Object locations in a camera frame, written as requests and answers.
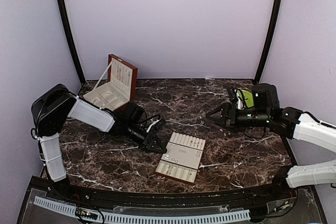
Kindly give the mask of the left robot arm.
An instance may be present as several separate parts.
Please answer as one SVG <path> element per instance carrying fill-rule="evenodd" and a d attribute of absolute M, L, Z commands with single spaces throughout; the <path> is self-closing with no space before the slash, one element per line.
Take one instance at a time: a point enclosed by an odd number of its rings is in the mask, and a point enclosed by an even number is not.
<path fill-rule="evenodd" d="M 60 147 L 61 131 L 68 121 L 78 121 L 109 135 L 125 136 L 147 153 L 167 152 L 158 137 L 166 121 L 156 114 L 154 122 L 145 127 L 148 119 L 141 119 L 145 110 L 131 101 L 116 109 L 102 108 L 60 83 L 32 103 L 31 113 L 34 123 L 31 136 L 38 142 L 48 178 L 55 183 L 53 191 L 63 201 L 74 197 L 74 189 L 64 181 L 68 176 Z"/>

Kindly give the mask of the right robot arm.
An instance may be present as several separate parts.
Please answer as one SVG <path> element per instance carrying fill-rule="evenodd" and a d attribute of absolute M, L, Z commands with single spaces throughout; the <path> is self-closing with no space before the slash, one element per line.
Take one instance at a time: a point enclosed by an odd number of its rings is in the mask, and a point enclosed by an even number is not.
<path fill-rule="evenodd" d="M 252 87 L 253 106 L 245 97 L 229 88 L 229 102 L 222 103 L 207 113 L 206 118 L 231 132 L 242 132 L 251 127 L 262 127 L 287 139 L 305 141 L 335 152 L 335 126 L 318 120 L 310 112 L 293 107 L 281 108 L 275 85 L 259 83 Z M 335 161 L 306 166 L 283 166 L 272 179 L 268 195 L 280 199 L 288 188 L 330 184 L 335 186 Z"/>

